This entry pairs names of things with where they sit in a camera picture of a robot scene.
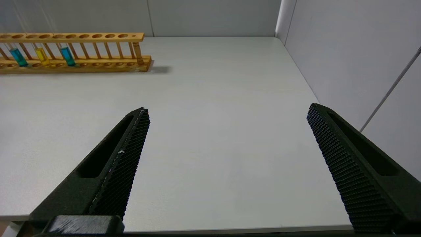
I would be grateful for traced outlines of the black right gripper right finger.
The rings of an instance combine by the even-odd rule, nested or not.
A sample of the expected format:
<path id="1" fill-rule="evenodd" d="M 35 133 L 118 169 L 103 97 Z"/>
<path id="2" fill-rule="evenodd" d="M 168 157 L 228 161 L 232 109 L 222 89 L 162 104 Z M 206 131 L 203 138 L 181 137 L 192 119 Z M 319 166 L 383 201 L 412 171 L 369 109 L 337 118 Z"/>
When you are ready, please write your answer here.
<path id="1" fill-rule="evenodd" d="M 307 121 L 355 232 L 420 232 L 419 180 L 330 108 Z"/>

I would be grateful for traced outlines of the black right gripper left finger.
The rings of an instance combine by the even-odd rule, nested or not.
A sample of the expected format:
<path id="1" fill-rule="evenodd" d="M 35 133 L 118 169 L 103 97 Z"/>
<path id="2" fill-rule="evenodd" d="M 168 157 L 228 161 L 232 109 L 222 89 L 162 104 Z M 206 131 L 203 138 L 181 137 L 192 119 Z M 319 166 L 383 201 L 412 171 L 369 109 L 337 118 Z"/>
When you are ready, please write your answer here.
<path id="1" fill-rule="evenodd" d="M 127 114 L 29 217 L 44 228 L 59 215 L 125 215 L 149 129 L 146 108 Z"/>

